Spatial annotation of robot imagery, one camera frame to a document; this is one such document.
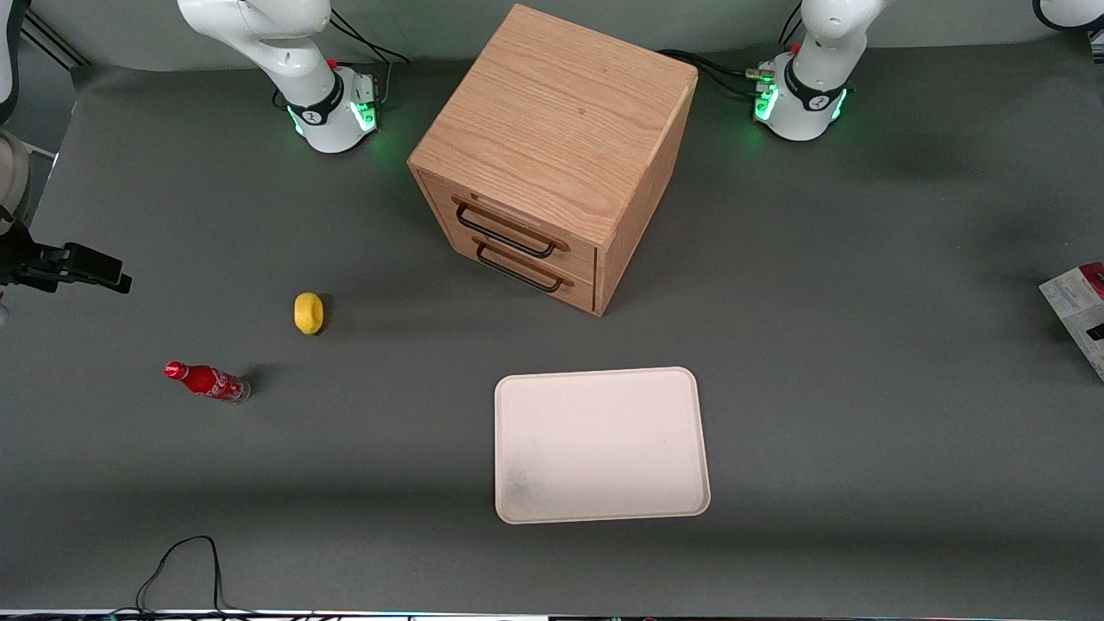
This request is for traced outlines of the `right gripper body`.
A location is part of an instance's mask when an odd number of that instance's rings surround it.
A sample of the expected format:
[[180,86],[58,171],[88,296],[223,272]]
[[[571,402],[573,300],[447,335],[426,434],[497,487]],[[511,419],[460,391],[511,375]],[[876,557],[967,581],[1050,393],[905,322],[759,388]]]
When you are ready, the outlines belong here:
[[22,221],[1,223],[1,286],[25,285],[55,293],[60,274],[62,248],[39,244]]

